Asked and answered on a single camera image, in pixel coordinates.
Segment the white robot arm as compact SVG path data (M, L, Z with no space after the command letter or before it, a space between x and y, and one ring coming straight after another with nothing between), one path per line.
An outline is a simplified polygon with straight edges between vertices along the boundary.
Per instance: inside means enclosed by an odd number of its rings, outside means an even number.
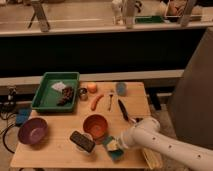
M160 123L147 117L123 131L117 138L122 149L149 148L194 171L213 171L213 150L172 139L160 133Z

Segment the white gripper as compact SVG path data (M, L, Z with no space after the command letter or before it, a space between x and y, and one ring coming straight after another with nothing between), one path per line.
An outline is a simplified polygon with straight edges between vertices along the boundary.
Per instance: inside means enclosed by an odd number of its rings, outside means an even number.
M122 132L117 138L117 145L120 149L130 149L134 145L133 138L129 132Z

